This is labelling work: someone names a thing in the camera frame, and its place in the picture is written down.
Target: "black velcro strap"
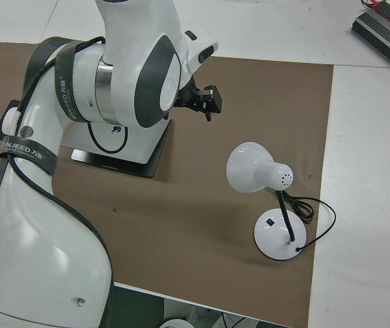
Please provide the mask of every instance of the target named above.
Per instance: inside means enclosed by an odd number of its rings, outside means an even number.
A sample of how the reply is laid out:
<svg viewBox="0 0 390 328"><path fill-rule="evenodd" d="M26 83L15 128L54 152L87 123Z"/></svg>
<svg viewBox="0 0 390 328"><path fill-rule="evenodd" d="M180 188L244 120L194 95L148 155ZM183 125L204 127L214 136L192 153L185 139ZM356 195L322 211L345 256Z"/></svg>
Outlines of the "black velcro strap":
<svg viewBox="0 0 390 328"><path fill-rule="evenodd" d="M25 93L26 89L31 85L32 80L46 64L53 52L70 41L72 40L54 36L44 40L37 46L28 61L25 83L23 84L23 93Z"/></svg>
<svg viewBox="0 0 390 328"><path fill-rule="evenodd" d="M34 140L7 135L3 138L0 149L1 157L5 156L5 154L13 154L26 159L42 168L51 176L55 173L57 155Z"/></svg>
<svg viewBox="0 0 390 328"><path fill-rule="evenodd" d="M66 44L55 59L55 92L64 113L75 122L88 122L77 107L73 96L73 62L75 50L82 41L72 41Z"/></svg>

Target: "desk lamp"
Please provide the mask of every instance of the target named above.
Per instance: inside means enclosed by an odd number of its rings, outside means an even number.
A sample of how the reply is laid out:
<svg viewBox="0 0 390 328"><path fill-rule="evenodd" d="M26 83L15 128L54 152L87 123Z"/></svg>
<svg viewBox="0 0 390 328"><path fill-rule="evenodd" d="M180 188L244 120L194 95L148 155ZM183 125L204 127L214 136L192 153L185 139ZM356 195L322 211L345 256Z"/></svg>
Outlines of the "desk lamp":
<svg viewBox="0 0 390 328"><path fill-rule="evenodd" d="M274 162L271 154L255 142L246 142L232 151L227 162L227 179L241 193L264 188L276 191L280 208L263 213L255 225L257 247L273 260L289 260L300 253L306 243L302 220L286 210L282 191L293 180L289 166Z"/></svg>

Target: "brown cardboard sheet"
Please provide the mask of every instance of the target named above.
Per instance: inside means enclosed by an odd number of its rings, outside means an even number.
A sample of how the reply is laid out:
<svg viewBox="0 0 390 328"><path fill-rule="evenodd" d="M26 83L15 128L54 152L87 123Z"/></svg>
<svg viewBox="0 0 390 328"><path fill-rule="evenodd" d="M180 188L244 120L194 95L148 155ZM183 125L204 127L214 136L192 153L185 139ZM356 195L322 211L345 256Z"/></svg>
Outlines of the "brown cardboard sheet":
<svg viewBox="0 0 390 328"><path fill-rule="evenodd" d="M0 44L0 117L21 96L35 45ZM292 195L319 197L333 67L213 57L196 73L215 84L223 113L174 109L152 179L74 163L60 151L55 194L85 215L109 247L117 282L290 327L306 327L313 248L293 260L266 258L252 231L278 207L273 192L242 194L226 162L245 141L294 172ZM315 236L315 220L307 225Z"/></svg>

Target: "white table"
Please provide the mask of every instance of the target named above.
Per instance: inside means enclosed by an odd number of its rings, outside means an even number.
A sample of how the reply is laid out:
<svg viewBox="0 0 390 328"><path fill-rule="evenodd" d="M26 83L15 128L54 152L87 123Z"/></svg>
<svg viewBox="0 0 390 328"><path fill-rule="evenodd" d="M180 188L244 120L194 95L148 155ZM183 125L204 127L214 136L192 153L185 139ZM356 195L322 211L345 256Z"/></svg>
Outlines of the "white table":
<svg viewBox="0 0 390 328"><path fill-rule="evenodd" d="M390 327L390 64L350 32L359 0L175 0L218 56L334 64L322 176L339 216L315 250L310 328ZM102 34L93 0L0 0L0 42ZM331 220L320 210L319 231Z"/></svg>

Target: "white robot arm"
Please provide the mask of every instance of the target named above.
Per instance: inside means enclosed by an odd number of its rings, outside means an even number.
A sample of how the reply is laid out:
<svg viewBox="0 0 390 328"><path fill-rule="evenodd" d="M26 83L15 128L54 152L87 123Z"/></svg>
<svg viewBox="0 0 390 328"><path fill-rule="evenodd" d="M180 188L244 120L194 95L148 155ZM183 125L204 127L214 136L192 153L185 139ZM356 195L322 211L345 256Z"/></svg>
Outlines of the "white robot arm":
<svg viewBox="0 0 390 328"><path fill-rule="evenodd" d="M3 119L0 328L105 326L113 282L105 244L51 186L72 121L149 128L174 105L208 119L220 112L218 91L200 91L192 78L218 47L208 31L181 26L172 0L96 4L106 43L45 42L34 55L46 52L46 64L29 63L23 99Z"/></svg>

